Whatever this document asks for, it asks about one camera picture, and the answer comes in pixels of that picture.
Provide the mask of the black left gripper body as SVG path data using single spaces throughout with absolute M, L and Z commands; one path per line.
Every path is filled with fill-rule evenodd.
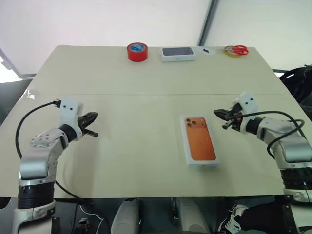
M 88 119 L 87 115 L 78 117 L 78 126 L 81 129 L 82 135 L 85 135 L 85 128 L 87 126 Z

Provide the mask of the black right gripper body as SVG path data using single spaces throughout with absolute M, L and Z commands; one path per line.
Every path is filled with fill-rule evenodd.
M 228 116 L 230 116 L 230 117 L 235 117 L 235 118 L 231 119 L 231 121 L 232 121 L 232 129 L 234 129 L 234 130 L 239 130 L 240 129 L 242 118 L 241 117 L 236 117 L 236 116 L 242 115 L 241 111 L 242 111 L 242 107 L 241 107 L 241 105 L 239 103 L 237 103 L 237 104 L 235 104 L 231 108 L 231 110 L 230 110 L 230 112 L 228 114 Z

